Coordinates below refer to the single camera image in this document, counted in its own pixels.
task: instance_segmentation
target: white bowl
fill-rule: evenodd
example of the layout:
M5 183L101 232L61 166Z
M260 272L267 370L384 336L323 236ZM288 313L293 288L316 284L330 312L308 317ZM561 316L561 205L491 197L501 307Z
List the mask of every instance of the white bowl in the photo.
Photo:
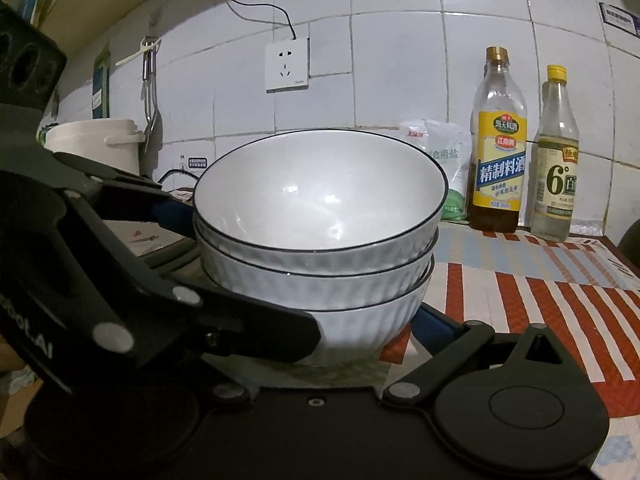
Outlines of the white bowl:
M202 264L217 284L249 298L302 310L341 310L401 296L424 274L438 232L413 260L389 270L351 276L315 276L255 266L209 245L196 228Z
M395 338L418 312L434 266L432 256L421 279L406 294L394 300L350 310L311 312L318 322L321 338L314 352L299 363L335 365L380 353L382 347Z
M304 130L246 144L196 185L196 224L227 254L305 274L391 269L430 243L447 179L401 140Z

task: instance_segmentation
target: yellow bottle cap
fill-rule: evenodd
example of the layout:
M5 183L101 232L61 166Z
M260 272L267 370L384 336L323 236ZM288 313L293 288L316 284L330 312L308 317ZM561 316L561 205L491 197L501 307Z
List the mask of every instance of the yellow bottle cap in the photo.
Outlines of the yellow bottle cap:
M560 65L547 65L546 76L549 79L558 79L566 83L566 68Z
M507 49L502 46L490 46L486 50L487 61L504 61L509 62L509 54Z

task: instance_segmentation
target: electrical cable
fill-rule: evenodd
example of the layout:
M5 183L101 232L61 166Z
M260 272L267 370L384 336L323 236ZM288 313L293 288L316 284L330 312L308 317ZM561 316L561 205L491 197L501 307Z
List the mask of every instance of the electrical cable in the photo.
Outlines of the electrical cable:
M284 12L284 15L287 17L287 23L289 24L289 28L291 29L291 34L293 35L293 40L295 41L298 37L296 36L296 31L293 29L293 25L291 25L291 18L289 17L289 13L284 10L282 7L279 7L277 5L273 5L273 4L244 4L242 2L239 2L238 0L230 0L233 3L236 3L238 5L242 5L244 7L272 7L273 9L278 9L281 10L282 12Z
M194 178L195 180L199 179L198 176L195 176L193 173L189 173L188 171L184 171L184 170L169 170L163 176L161 176L158 179L158 184L162 184L165 180L167 180L170 176L172 176L172 174L175 174L175 173L180 173L180 174L183 174L183 175L190 176L191 178Z

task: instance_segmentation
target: bottle label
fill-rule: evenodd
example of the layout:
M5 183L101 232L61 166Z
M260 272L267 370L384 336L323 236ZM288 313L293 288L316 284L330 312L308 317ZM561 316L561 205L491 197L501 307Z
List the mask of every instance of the bottle label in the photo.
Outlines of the bottle label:
M578 148L564 142L540 143L536 211L551 218L571 219L577 183Z
M526 119L508 112L479 113L474 205L520 210L526 146Z

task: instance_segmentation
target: vinegar bottle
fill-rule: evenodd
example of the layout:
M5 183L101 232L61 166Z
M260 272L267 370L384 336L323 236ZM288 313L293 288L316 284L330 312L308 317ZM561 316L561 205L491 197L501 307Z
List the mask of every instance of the vinegar bottle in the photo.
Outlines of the vinegar bottle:
M566 69L546 67L548 91L536 134L538 143L536 202L531 213L531 233L564 242L569 235L578 167L578 126L566 90Z
M468 220L473 229L513 233L518 227L527 145L527 105L501 46L486 50L484 81L471 115L474 150Z

